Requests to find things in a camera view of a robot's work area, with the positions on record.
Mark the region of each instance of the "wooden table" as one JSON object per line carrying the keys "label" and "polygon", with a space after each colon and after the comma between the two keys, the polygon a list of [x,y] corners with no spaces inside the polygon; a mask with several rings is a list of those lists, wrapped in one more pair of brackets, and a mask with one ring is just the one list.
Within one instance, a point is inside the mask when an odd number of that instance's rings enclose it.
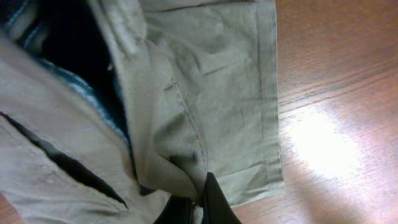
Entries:
{"label": "wooden table", "polygon": [[[286,193],[243,223],[398,223],[398,1],[276,0]],[[22,223],[0,197],[0,223]]]}

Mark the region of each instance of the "wooden floor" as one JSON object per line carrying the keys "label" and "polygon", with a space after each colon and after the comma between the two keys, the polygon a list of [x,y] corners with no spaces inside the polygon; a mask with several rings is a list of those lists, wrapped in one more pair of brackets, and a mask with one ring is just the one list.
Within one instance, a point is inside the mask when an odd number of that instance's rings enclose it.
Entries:
{"label": "wooden floor", "polygon": [[[286,193],[243,223],[398,223],[398,1],[276,0]],[[0,223],[20,223],[0,197]]]}

